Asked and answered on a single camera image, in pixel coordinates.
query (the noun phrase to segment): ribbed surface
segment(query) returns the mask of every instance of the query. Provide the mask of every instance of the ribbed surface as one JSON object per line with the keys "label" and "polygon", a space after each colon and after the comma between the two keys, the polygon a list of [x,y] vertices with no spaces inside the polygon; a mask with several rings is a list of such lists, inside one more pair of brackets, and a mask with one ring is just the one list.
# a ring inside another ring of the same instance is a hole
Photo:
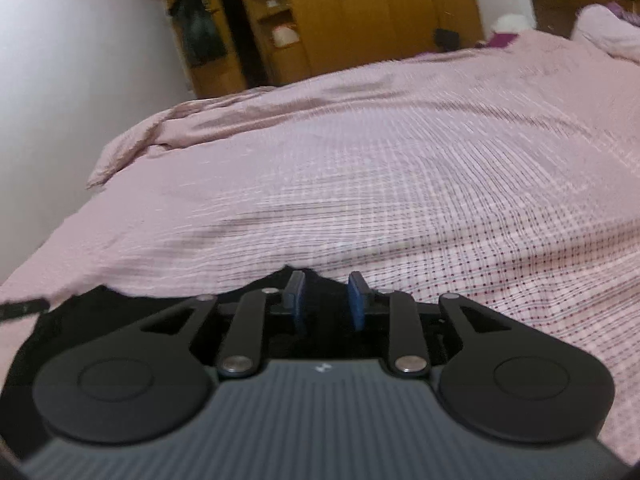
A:
{"label": "ribbed surface", "polygon": [[599,444],[522,449],[453,423],[423,383],[377,362],[273,362],[227,382],[195,420],[155,442],[96,449],[53,442],[34,480],[388,480],[617,478]]}

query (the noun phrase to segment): bed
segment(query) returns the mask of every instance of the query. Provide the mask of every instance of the bed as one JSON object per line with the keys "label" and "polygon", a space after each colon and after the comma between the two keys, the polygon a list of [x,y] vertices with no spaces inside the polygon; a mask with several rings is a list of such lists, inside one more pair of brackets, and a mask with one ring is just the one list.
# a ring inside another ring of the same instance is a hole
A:
{"label": "bed", "polygon": [[[455,290],[600,358],[640,458],[640,66],[559,36],[189,102],[110,143],[96,195],[0,287],[60,304],[231,290],[284,264]],[[0,326],[2,373],[32,318]]]}

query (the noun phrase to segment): pink blanket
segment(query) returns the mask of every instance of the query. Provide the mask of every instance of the pink blanket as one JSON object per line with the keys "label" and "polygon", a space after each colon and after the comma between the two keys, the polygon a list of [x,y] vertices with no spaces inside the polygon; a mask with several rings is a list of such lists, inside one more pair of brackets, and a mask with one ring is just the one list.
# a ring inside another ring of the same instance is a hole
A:
{"label": "pink blanket", "polygon": [[[505,50],[179,105],[107,146],[90,180],[104,189],[0,301],[59,303],[101,283],[190,296],[284,264],[340,280],[358,269],[421,301],[456,290],[603,360],[617,392],[601,438],[631,462],[638,96],[639,67],[525,32]],[[20,326],[2,328],[14,346]]]}

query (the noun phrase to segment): purple fabric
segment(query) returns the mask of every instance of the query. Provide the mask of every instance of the purple fabric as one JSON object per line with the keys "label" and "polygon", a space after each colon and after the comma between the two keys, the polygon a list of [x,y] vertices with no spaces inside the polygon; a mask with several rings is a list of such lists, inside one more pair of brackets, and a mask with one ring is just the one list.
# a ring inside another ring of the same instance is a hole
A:
{"label": "purple fabric", "polygon": [[620,20],[624,20],[627,23],[631,23],[631,25],[640,27],[640,15],[625,10],[619,3],[611,2],[610,4],[607,4],[607,9],[613,12]]}
{"label": "purple fabric", "polygon": [[508,32],[496,32],[486,44],[486,46],[492,48],[505,48],[513,43],[513,41],[515,41],[517,37],[517,34],[510,34]]}

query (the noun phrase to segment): black round joint cover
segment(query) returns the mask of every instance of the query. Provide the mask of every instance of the black round joint cover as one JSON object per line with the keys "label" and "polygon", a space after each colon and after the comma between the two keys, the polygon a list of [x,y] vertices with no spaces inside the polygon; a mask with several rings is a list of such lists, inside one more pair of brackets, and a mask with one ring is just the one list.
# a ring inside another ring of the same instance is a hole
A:
{"label": "black round joint cover", "polygon": [[478,334],[444,367],[439,392],[463,424],[522,444],[596,435],[613,380],[596,358],[533,329]]}
{"label": "black round joint cover", "polygon": [[55,357],[37,375],[33,399],[53,431],[116,446],[157,438],[184,424],[210,388],[186,345],[136,331]]}

